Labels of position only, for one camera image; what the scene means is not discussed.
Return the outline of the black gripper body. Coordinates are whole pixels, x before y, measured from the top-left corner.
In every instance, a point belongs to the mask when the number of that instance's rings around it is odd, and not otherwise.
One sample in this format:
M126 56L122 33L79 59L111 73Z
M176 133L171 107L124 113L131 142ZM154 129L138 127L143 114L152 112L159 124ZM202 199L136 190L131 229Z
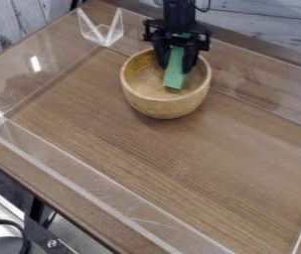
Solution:
M143 40L155 50L167 51L171 46L183 47L187 43L193 43L198 51L210 49L213 30L197 21L179 27L170 26L163 19L144 19L142 25Z

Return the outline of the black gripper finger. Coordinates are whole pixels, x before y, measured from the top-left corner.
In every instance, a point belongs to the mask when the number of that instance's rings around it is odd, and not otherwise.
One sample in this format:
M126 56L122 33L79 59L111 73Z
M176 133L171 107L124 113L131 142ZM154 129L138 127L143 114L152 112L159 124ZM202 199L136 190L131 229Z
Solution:
M183 61L182 68L183 73L188 73L197 64L197 58L199 54L198 41L191 39L183 46Z
M170 43L166 39L160 38L159 36L152 37L152 47L154 47L154 53L156 57L156 62L160 68L167 67L170 53L171 53L171 47Z

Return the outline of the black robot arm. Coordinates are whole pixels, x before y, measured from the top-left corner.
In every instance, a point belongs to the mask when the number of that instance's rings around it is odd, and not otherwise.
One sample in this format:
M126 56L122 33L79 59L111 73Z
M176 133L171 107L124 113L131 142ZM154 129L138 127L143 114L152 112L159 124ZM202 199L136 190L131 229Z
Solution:
M160 68L168 65L174 47L183 50L182 73L193 70L199 51L210 50L213 30L197 21L198 11L206 12L206 9L197 6L195 0L163 0L163 17L144 19L142 22L144 27L142 37L152 45Z

